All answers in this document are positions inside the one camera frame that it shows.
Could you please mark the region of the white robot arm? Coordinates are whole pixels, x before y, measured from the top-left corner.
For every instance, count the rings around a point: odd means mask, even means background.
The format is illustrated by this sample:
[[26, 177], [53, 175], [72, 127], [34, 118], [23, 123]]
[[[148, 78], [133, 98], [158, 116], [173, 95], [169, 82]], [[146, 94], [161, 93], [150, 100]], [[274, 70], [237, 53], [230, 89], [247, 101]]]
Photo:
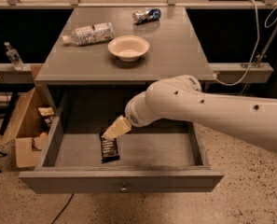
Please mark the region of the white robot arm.
[[277, 154], [277, 99], [205, 93], [189, 75], [161, 79], [134, 96], [104, 138], [158, 119], [195, 122]]

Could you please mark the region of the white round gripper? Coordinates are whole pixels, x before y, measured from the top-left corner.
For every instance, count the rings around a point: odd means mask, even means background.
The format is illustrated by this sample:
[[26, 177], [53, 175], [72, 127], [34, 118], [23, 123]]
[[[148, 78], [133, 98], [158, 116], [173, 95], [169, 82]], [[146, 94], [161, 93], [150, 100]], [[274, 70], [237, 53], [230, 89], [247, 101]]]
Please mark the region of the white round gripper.
[[125, 116], [119, 116], [104, 132], [106, 140], [114, 140], [117, 137], [129, 132], [132, 125], [145, 127], [159, 119], [155, 113], [146, 105], [145, 92], [134, 96], [125, 107]]

